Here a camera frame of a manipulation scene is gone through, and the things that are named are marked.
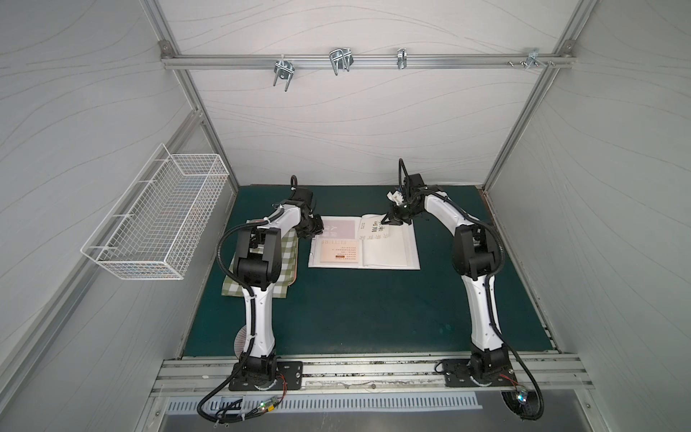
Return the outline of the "white photo album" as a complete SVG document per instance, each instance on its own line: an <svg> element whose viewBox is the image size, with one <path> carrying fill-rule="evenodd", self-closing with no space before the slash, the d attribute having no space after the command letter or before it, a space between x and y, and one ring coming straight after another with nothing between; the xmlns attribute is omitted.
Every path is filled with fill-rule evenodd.
<svg viewBox="0 0 691 432"><path fill-rule="evenodd" d="M311 241L309 266L312 268L376 269L376 270L419 270L419 252L413 225L390 226L390 237L380 240L361 240L360 262L353 264L331 264L320 262L320 246L326 240L322 235Z"/></svg>

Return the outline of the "red photo card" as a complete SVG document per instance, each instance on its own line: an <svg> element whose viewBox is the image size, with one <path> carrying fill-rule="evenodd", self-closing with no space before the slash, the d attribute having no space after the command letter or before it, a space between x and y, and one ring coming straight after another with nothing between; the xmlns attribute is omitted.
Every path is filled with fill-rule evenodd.
<svg viewBox="0 0 691 432"><path fill-rule="evenodd" d="M358 223L358 218L325 217L321 235L324 239L355 239Z"/></svg>

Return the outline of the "pale pink photo card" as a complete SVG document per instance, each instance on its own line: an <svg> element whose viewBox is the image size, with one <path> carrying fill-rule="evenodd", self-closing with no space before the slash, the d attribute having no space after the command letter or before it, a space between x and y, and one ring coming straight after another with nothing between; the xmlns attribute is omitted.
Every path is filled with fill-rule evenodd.
<svg viewBox="0 0 691 432"><path fill-rule="evenodd" d="M320 262L353 264L360 262L360 243L355 239L326 239L320 246Z"/></svg>

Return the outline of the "white photo card black text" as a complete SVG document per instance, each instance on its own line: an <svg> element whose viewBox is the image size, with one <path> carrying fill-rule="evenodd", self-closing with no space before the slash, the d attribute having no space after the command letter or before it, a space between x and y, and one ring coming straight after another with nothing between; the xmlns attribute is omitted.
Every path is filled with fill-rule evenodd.
<svg viewBox="0 0 691 432"><path fill-rule="evenodd" d="M380 240L390 237L390 226L383 224L383 215L368 214L360 219L358 238L361 240Z"/></svg>

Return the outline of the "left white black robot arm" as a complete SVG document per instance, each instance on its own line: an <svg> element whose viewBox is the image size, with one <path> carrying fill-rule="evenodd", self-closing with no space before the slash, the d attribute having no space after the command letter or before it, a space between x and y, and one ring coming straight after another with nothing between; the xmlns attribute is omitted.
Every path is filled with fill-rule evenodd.
<svg viewBox="0 0 691 432"><path fill-rule="evenodd" d="M291 230L300 239L323 232L323 221L314 213L313 192L296 185L291 191L270 215L239 229L230 275L241 286L246 306L240 374L264 387L273 383L277 374L272 309L275 283L283 268L282 241Z"/></svg>

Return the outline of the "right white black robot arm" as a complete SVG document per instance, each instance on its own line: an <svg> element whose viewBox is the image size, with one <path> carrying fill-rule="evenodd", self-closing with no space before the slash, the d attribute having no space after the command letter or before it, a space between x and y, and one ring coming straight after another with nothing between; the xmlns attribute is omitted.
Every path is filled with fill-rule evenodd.
<svg viewBox="0 0 691 432"><path fill-rule="evenodd" d="M468 374L488 386L510 366L509 348L501 336L495 304L494 279L502 270L505 253L493 227L472 216L420 174L399 169L398 186L387 194L390 210L385 225L410 225L424 212L434 216L453 235L452 264L462 277L471 313L471 357Z"/></svg>

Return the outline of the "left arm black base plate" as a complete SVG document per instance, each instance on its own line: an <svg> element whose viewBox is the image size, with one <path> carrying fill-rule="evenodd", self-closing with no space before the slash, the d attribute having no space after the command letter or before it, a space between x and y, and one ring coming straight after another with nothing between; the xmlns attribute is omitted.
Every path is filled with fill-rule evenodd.
<svg viewBox="0 0 691 432"><path fill-rule="evenodd" d="M249 362L242 368L233 368L233 377L228 384L232 392L288 391L302 388L303 363L299 361L272 361L269 363Z"/></svg>

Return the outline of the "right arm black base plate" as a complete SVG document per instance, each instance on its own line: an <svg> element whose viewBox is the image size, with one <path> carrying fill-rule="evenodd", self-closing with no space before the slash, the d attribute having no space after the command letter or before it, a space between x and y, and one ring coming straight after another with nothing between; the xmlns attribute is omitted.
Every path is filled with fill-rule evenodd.
<svg viewBox="0 0 691 432"><path fill-rule="evenodd" d="M503 368L498 372L482 374L479 362L471 358L442 359L435 364L434 372L443 376L444 386L449 388L514 387L518 384L513 369Z"/></svg>

